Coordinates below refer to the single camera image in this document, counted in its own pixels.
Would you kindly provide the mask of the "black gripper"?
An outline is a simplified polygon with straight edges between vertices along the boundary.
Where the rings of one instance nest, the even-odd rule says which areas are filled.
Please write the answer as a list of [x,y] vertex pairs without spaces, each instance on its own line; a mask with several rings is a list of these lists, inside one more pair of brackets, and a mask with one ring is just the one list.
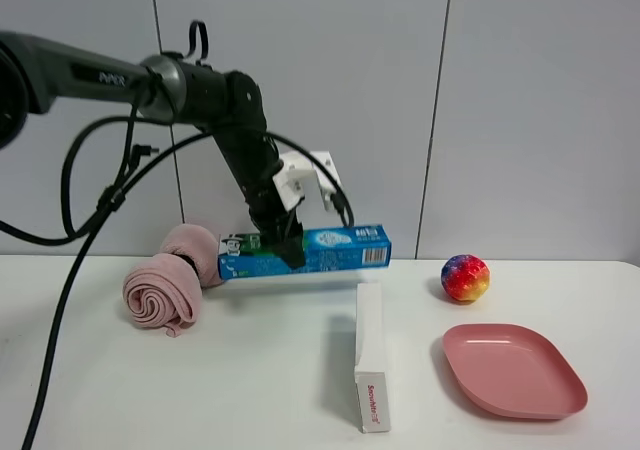
[[236,181],[262,239],[274,243],[273,253],[290,269],[299,269],[306,264],[304,229],[296,210],[285,209],[273,182],[273,176],[282,168],[282,162],[269,162],[264,166],[245,162],[240,166]]

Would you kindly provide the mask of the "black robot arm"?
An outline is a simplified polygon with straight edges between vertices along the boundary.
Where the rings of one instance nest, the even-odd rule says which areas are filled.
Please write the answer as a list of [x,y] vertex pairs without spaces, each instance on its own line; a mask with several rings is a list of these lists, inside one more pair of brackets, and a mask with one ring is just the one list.
[[1,34],[1,144],[30,114],[57,98],[130,103],[162,124],[192,125],[211,135],[249,207],[261,239],[289,268],[305,262],[303,227],[273,182],[283,163],[267,133],[257,84],[239,71],[220,73],[177,54],[132,64],[34,35]]

